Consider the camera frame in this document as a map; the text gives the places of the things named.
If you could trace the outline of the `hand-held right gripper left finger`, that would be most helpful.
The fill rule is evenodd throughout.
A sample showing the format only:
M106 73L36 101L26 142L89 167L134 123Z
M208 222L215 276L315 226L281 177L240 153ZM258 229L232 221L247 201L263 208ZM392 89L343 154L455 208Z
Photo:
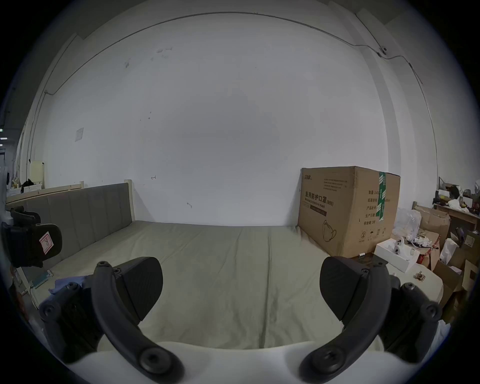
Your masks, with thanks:
M162 289L162 268L154 257L138 257L118 266L98 262L93 274L81 283L69 279L40 304L39 315L52 353L63 363L76 363L97 352L100 339L106 336L148 379L178 383L184 375L180 359L139 329Z

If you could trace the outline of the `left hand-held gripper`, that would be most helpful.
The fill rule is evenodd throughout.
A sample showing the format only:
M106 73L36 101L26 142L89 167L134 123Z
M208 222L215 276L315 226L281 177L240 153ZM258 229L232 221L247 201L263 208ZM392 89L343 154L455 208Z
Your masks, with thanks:
M40 215L23 206L6 209L7 170L1 165L1 236L13 267L43 267L43 262L60 254L63 237L54 224L41 224Z

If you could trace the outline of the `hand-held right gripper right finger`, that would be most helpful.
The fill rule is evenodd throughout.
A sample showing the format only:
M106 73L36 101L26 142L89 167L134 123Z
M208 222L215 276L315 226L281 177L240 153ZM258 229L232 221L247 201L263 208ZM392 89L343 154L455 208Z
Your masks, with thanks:
M310 352L299 366L307 383L327 383L346 371L379 337L386 352L420 363L434 341L442 308L414 283L401 283L387 261L374 256L365 265L327 257L319 279L321 296L343 330Z

